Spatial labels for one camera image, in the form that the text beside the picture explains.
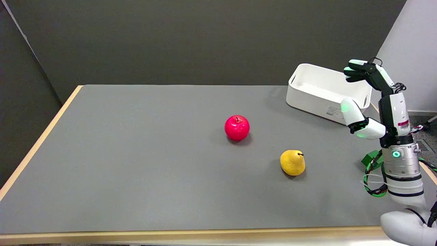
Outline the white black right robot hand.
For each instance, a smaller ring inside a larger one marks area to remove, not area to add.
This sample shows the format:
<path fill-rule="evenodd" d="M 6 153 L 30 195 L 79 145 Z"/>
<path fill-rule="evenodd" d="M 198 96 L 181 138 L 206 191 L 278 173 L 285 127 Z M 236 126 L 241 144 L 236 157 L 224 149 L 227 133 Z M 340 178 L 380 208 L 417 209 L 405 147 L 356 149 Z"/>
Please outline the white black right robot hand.
<path fill-rule="evenodd" d="M 347 82 L 364 80 L 373 89 L 381 92 L 381 99 L 378 101 L 380 121 L 366 117 L 351 98 L 343 99 L 340 104 L 343 119 L 351 134 L 364 139 L 378 139 L 383 148 L 411 144 L 413 137 L 403 95 L 406 86 L 393 82 L 385 69 L 374 63 L 375 59 L 351 59 L 343 72 Z"/>

